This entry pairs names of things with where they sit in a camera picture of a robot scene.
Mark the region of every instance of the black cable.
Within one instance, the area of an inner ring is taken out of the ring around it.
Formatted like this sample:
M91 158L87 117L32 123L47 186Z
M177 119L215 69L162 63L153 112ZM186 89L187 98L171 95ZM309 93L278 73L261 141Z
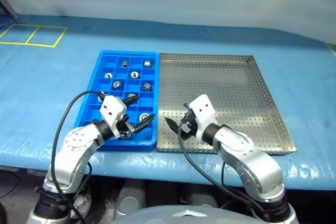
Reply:
M235 199L230 199L227 202L225 202L220 208L224 208L227 209L227 206L230 205L232 202L234 202Z
M62 189L60 188L59 183L57 182L56 179L56 174L55 174L55 157L56 157L56 149L57 149L57 142L58 142L58 137L60 134L60 131L62 129L62 126L64 124L65 118L67 117L71 107L73 106L73 104L83 95L88 94L88 93L96 93L97 95L100 95L99 91L95 91L95 90L87 90L84 92L81 92L80 94L78 94L77 96L75 96L75 98L72 99L72 101L69 103L69 105L67 106L67 108L65 109L65 112L58 124L56 133L55 133L55 138L54 138L54 144L53 144L53 149L52 149L52 153L51 153L51 177L53 178L53 183L55 185L55 187L57 188L58 194L61 196L61 198L63 200L68 200L67 196L63 193ZM83 218L83 216L80 214L80 212L74 207L74 205L70 202L67 202L68 206L70 209L72 209L75 214L78 216L80 222L82 224L85 224L85 220Z
M78 191L76 192L75 196L73 197L74 200L78 197L80 191L83 189L84 185L87 183L87 181L89 180L89 178L92 174L92 166L91 166L90 162L88 162L88 166L89 166L89 173L88 173L87 177L84 179L83 183L78 188Z
M244 193L242 193L241 191L235 189L235 188L230 188L227 186L221 186L217 181L215 181L214 179L212 179L209 175L207 175L201 168L199 168L194 161L189 157L189 155L187 154L183 142L182 142L182 138L181 138L181 131L182 131L182 125L183 122L181 121L180 124L178 125L178 139L179 139L179 143L180 143L180 147L182 150L183 155L185 156L185 158L189 161L189 163L203 176L205 177L207 180L209 180L212 184L214 184L219 190L221 190L222 192L226 193L227 195L229 195L230 197L246 204L249 207L254 206L255 208L257 208L260 211L264 211L264 209L261 207L261 205L259 205L258 203L256 203L253 199L249 198L247 195L245 195Z
M53 196L53 195L50 195L48 194L42 187L37 187L36 188L36 191L39 193L39 194L43 194L45 197L48 197L50 199L55 199L59 202L72 202L72 199L60 199L59 197L56 197L56 196Z
M8 194L10 194L12 191L14 191L15 188L16 188L16 187L19 185L19 183L21 182L21 179L20 179L15 173L10 172L10 171L4 171L4 170L2 170L1 172L2 172L2 173L9 173L9 174L12 174L12 175L16 178L16 183L15 183L15 185L12 187L11 190L9 190L9 191L8 191L7 193L5 193L4 195L1 195L1 196L0 196L0 199L6 197Z
M221 172L221 183L222 183L222 186L225 186L225 184L224 184L224 169L225 169L225 162L223 162L223 164L222 164L222 172Z
M75 196L73 197L73 201L72 201L72 205L75 203L76 198L78 197L80 191L83 189L84 185L88 182L91 174L92 174L92 166L90 164L90 162L88 162L88 166L89 166L89 174L87 175L87 177L84 179L84 181L82 182L82 184L80 185L80 187L78 188ZM71 211L69 211L68 214L68 223L71 223Z

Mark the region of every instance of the stainless steel tray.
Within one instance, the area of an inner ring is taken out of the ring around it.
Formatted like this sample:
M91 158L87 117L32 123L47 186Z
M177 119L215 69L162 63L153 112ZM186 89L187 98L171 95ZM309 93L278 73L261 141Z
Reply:
M177 123L186 112L183 103L207 94L219 124L250 136L269 154L297 149L262 78L253 56L160 54L159 151L179 152L177 135L164 117ZM213 152L191 138L189 152Z

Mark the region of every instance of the metal part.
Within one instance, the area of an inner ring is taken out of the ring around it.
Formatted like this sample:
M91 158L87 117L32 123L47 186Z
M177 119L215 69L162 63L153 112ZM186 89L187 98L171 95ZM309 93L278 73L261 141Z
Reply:
M196 139L202 142L202 135L209 124L218 124L215 118L215 109L206 94L202 94L189 104L189 109L193 110L196 116L197 132Z
M131 76L132 79L137 79L137 78L139 78L139 73L136 72L136 71L133 71L133 72L131 72L130 76Z
M120 100L119 97L108 95L105 97L104 102L99 110L101 117L108 124L115 139L119 138L119 130L116 125L117 122L123 118L126 112L126 105Z
M120 190L114 209L114 219L145 207L146 192L143 180L128 179Z
M15 172L17 172L19 169L20 169L20 168L18 168L18 167L11 167L11 166L0 165L0 170L5 170L5 171L8 171L8 172L13 172L13 173L15 173Z
M291 204L289 204L289 208L290 208L290 215L288 217L287 220L284 220L282 222L277 222L277 223L274 223L274 222L264 222L262 219L260 219L254 212L254 210L252 209L252 213L253 213L253 216L260 220L260 221L263 221L263 223L270 223L270 224L300 224L299 221L298 221L298 218L296 216L296 213L295 213L295 210L294 208L292 207Z
M11 18L12 21L16 20L17 15L10 6L10 4L7 2L7 0L0 0L0 9L2 9L5 14L7 14Z
M176 134L178 134L178 133L179 133L179 127L178 127L177 123L176 123L174 120L170 119L170 118L165 118L165 119L166 119L166 122L167 122L169 128L170 128L173 132L175 132ZM192 128L189 132L185 132L185 131L182 129L182 131L181 131L181 138L182 138L182 140L183 140L183 141L186 141L186 140L188 140L190 137L195 136L195 135L196 135L196 131L197 131L197 128L195 128L195 127Z
M45 170L27 169L27 173L36 177L45 177L47 175Z
M68 223L68 217L65 216L61 219L46 219L38 217L34 210L30 211L29 217L27 219L26 224L67 224Z
M152 86L148 82L144 83L144 85L141 87L141 90L144 92L149 92L151 91L151 89L152 89Z
M240 176L247 194L258 202L275 202L285 195L282 170L252 139L229 128L221 128L213 139L214 150Z
M126 129L124 129L124 131L121 132L120 137L124 140L127 140L132 137L133 133L135 132L135 128L129 122L125 122L125 127Z
M74 206L79 213L85 218L88 215L92 203L92 193L89 186L85 185L83 190L78 194L75 199ZM71 219L78 219L78 216L73 210L71 210Z
M121 81L115 81L113 83L113 88L116 90L122 90L123 89L123 85Z
M160 54L159 151L180 149L164 118L180 121L183 103L202 93L215 104L218 124L251 136L259 150L269 154L296 151L253 56L168 53ZM184 145L189 152L213 152L194 137Z
M98 102L103 102L100 97L97 97Z
M153 114L153 115L149 115L147 116L146 118L144 118L140 124L138 124L136 127L135 127L135 132L140 132L142 131L144 128L146 128L148 125L150 125L154 118L155 118L156 114Z
M147 118L149 116L148 113L142 113L140 116L139 116L139 121L142 122L142 120L144 120L145 118Z
M66 135L62 149L55 158L57 182L61 185L65 194L72 194L77 191L89 158L101 145L103 145L103 138L94 124L75 128ZM43 189L57 193L50 168Z
M121 63L121 67L122 68L128 67L128 61L127 60L123 60L122 63Z
M123 99L122 102L128 107L134 103L137 103L139 98L140 97L137 95L132 95L130 97Z
M136 97L136 96L137 96L136 94L129 93L129 94L127 95L127 98L129 98L129 97Z
M145 68L150 68L152 66L151 61L150 60L145 60L145 62L143 63L143 66Z
M112 78L112 77L113 77L113 74L112 74L112 73L106 73L106 74L105 74L105 78L110 79L110 78Z

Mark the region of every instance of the floor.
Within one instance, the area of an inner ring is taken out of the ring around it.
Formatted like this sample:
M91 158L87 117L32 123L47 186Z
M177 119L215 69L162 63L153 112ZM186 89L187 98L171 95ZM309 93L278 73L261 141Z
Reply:
M17 184L15 189L7 196L0 198L7 215L7 224L25 223L29 212L34 208L38 199L34 192L36 186L41 186L45 173L37 170L8 170L0 167L0 197L9 192ZM108 224L113 220L113 212L124 179L93 176L90 179L91 188L94 189L95 207L91 211L87 224ZM146 182L146 206L176 205L185 202L188 192L185 184L168 183L149 180ZM311 223L335 223L336 192L334 191L287 191L289 202L295 208L301 224ZM221 205L223 195L213 191L217 203ZM244 212L241 207L233 204L233 209Z

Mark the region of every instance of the blue plastic tray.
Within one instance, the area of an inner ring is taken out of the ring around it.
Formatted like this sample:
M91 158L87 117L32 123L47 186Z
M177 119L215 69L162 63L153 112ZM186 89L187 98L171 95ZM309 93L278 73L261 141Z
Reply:
M122 61L127 60L129 65L122 68ZM144 61L151 61L151 68L144 67ZM137 71L140 76L138 79L131 79L130 73ZM113 78L105 78L106 73L112 73ZM118 91L113 88L115 81L121 81L123 89ZM144 83L150 83L150 92L142 92L141 87ZM129 93L139 95L137 103L127 108L126 114L129 122L138 125L139 117L142 113L157 114L159 97L159 54L156 52L132 52L132 51L102 51L99 54L96 66L94 67L88 90L104 91L108 95L113 95L124 99ZM85 96L79 110L75 127L85 126L94 119L101 120L99 109L101 103L96 94ZM129 140L110 139L105 141L100 147L101 150L151 150L156 146L158 134L158 117L141 132L133 135Z

